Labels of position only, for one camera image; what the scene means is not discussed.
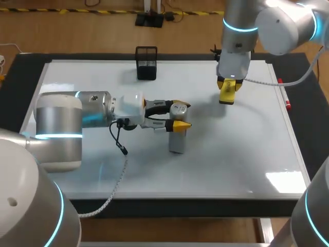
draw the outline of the gray cylinder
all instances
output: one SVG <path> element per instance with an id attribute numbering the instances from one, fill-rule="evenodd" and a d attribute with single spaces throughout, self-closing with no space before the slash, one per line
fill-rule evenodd
<path id="1" fill-rule="evenodd" d="M 329 246 L 329 158 L 298 201 L 291 216 L 291 235 L 298 247 Z"/>
<path id="2" fill-rule="evenodd" d="M 106 91 L 51 92 L 42 95 L 69 95 L 78 98 L 82 103 L 82 127 L 108 127 L 112 122 L 110 111 L 111 95 Z"/>
<path id="3" fill-rule="evenodd" d="M 48 172 L 74 170 L 82 159 L 82 104 L 68 95 L 42 95 L 36 104 L 36 138 L 27 149 Z"/>
<path id="4" fill-rule="evenodd" d="M 175 103 L 170 107 L 170 119 L 187 121 L 188 108 L 185 104 Z M 186 149 L 186 130 L 169 133 L 169 151 L 184 153 Z"/>
<path id="5" fill-rule="evenodd" d="M 254 49 L 257 43 L 258 32 L 257 29 L 253 29 L 256 28 L 255 20 L 261 7 L 259 2 L 259 0 L 226 1 L 222 49 L 230 53 L 248 52 Z"/>

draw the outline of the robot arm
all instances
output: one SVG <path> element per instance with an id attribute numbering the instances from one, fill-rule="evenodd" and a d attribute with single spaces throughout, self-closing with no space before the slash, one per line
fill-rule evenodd
<path id="1" fill-rule="evenodd" d="M 36 136 L 26 137 L 0 129 L 0 139 L 10 140 L 28 150 L 47 172 L 67 172 L 80 167 L 82 128 L 110 127 L 113 121 L 125 130 L 144 128 L 179 132 L 190 123 L 153 119 L 169 113 L 178 100 L 145 100 L 141 93 L 112 98 L 109 92 L 53 92 L 41 94 L 33 111 Z M 126 155 L 127 151 L 120 146 Z"/>
<path id="2" fill-rule="evenodd" d="M 227 1 L 217 75 L 245 79 L 258 36 L 264 48 L 274 55 L 286 54 L 309 40 L 325 45 L 323 26 L 328 17 L 326 0 L 297 4 L 288 0 Z"/>

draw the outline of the black cable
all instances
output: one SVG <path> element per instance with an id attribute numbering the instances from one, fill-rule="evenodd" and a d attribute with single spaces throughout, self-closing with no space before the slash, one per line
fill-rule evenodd
<path id="1" fill-rule="evenodd" d="M 98 0 L 98 3 L 93 4 L 93 5 L 89 5 L 89 4 L 87 4 L 87 1 L 88 1 L 88 0 L 84 0 L 84 5 L 85 5 L 86 7 L 95 7 L 95 6 L 97 6 L 97 5 L 100 5 L 100 3 L 101 3 L 102 0 Z"/>
<path id="2" fill-rule="evenodd" d="M 109 133 L 111 134 L 111 136 L 113 137 L 113 139 L 115 140 L 116 142 L 116 145 L 117 147 L 121 150 L 121 152 L 124 154 L 124 155 L 127 155 L 128 154 L 128 151 L 126 150 L 126 148 L 119 142 L 119 135 L 120 135 L 120 129 L 121 127 L 118 128 L 118 135 L 117 135 L 117 138 L 115 138 L 113 132 L 112 132 L 112 125 L 113 124 L 120 124 L 118 121 L 113 121 L 111 122 L 111 124 L 109 125 Z"/>
<path id="3" fill-rule="evenodd" d="M 166 0 L 166 3 L 168 4 L 168 6 L 169 6 L 170 8 L 172 8 L 172 9 L 178 9 L 179 11 L 181 11 L 181 18 L 180 18 L 180 20 L 177 21 L 177 22 L 173 21 L 174 23 L 179 23 L 179 22 L 181 22 L 181 21 L 184 19 L 184 11 L 183 11 L 181 8 L 171 6 L 170 3 L 168 2 L 168 0 Z"/>
<path id="4" fill-rule="evenodd" d="M 166 7 L 165 5 L 162 3 L 162 0 L 161 0 L 161 6 L 163 7 L 163 12 L 161 14 L 164 14 L 166 12 Z"/>
<path id="5" fill-rule="evenodd" d="M 317 60 L 317 68 L 318 68 L 318 83 L 320 83 L 320 65 L 319 59 Z"/>

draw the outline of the whiteboard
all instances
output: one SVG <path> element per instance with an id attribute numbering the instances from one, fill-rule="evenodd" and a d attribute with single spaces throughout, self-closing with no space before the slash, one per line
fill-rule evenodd
<path id="1" fill-rule="evenodd" d="M 192 105 L 184 154 L 168 151 L 168 133 L 121 131 L 129 164 L 116 198 L 300 198 L 309 178 L 280 90 L 244 82 L 234 105 L 219 104 L 215 67 L 215 61 L 158 61 L 157 79 L 138 81 L 135 61 L 54 60 L 45 65 L 39 88 L 113 97 L 143 91 L 148 100 Z M 264 61 L 251 62 L 248 78 L 276 82 Z M 27 119 L 25 132 L 33 136 L 34 118 Z M 83 129 L 82 145 L 78 170 L 50 176 L 69 199 L 107 198 L 124 157 L 108 128 Z"/>

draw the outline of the floor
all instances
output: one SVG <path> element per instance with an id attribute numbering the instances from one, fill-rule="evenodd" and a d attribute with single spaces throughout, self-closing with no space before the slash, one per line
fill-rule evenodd
<path id="1" fill-rule="evenodd" d="M 77 8 L 83 0 L 10 0 L 0 8 Z M 89 4 L 97 0 L 88 0 Z M 163 0 L 166 10 L 171 8 Z M 184 11 L 221 11 L 224 0 L 171 0 Z M 143 0 L 102 0 L 91 9 L 143 10 Z M 0 13 L 0 44 L 16 43 L 23 52 L 134 53 L 136 46 L 155 45 L 159 53 L 209 53 L 214 44 L 220 47 L 222 16 L 184 16 L 179 23 L 165 22 L 162 29 L 135 27 L 133 14 L 91 14 L 21 12 Z M 295 52 L 312 59 L 319 45 L 305 44 Z M 256 52 L 264 52 L 258 43 Z M 4 73 L 17 50 L 0 46 L 5 56 Z M 320 84 L 329 99 L 329 54 L 319 61 Z M 273 219 L 276 233 L 286 219 Z M 258 242 L 260 236 L 253 219 L 110 219 L 83 220 L 83 241 L 185 241 L 185 242 Z"/>

